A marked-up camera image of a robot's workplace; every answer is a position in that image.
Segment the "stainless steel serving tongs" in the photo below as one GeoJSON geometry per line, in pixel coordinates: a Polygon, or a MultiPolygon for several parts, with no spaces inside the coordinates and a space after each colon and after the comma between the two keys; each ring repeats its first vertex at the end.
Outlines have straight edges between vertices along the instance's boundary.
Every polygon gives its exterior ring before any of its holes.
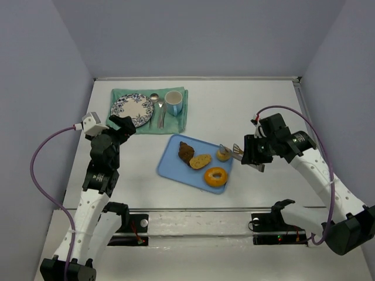
{"type": "MultiPolygon", "coordinates": [[[[233,144],[231,149],[220,144],[219,151],[224,154],[229,154],[232,158],[238,160],[239,162],[242,161],[242,158],[244,156],[244,151],[236,143],[233,144]]],[[[253,169],[256,169],[257,171],[261,173],[264,173],[264,170],[265,170],[264,164],[260,164],[260,165],[248,164],[248,166],[252,167],[253,169]]]]}

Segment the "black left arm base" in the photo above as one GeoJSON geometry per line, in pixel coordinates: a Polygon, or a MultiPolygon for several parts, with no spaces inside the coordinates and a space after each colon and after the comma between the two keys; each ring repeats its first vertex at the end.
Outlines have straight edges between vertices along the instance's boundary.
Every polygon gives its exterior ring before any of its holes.
{"type": "Polygon", "coordinates": [[[148,214],[130,214],[129,222],[112,236],[108,246],[148,246],[148,214]]]}

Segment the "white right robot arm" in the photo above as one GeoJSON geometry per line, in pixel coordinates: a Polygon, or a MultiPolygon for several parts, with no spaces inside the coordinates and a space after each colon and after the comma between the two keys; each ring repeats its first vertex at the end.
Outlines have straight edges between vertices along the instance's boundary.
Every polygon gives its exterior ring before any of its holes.
{"type": "Polygon", "coordinates": [[[275,156],[285,159],[328,208],[321,214],[285,199],[271,207],[271,223],[301,227],[321,237],[340,256],[374,238],[374,207],[358,199],[336,177],[306,132],[291,133],[281,114],[255,116],[252,123],[255,134],[244,137],[241,163],[259,166],[271,163],[275,156]]]}

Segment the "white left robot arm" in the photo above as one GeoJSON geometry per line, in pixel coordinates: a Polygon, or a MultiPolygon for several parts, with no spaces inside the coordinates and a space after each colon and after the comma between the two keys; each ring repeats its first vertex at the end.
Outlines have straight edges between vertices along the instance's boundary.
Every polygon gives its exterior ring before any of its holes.
{"type": "Polygon", "coordinates": [[[110,116],[117,129],[103,125],[95,112],[73,125],[90,141],[90,162],[70,226],[51,259],[40,266],[43,280],[95,280],[96,263],[112,236],[129,223],[126,204],[111,202],[119,178],[120,146],[136,133],[131,117],[110,116]]]}

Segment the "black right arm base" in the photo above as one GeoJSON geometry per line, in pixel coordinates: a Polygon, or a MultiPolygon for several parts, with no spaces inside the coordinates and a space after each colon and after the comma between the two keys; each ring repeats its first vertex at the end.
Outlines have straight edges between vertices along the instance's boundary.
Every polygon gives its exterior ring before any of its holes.
{"type": "Polygon", "coordinates": [[[252,213],[248,229],[254,245],[308,245],[304,229],[284,223],[271,213],[252,213]]]}

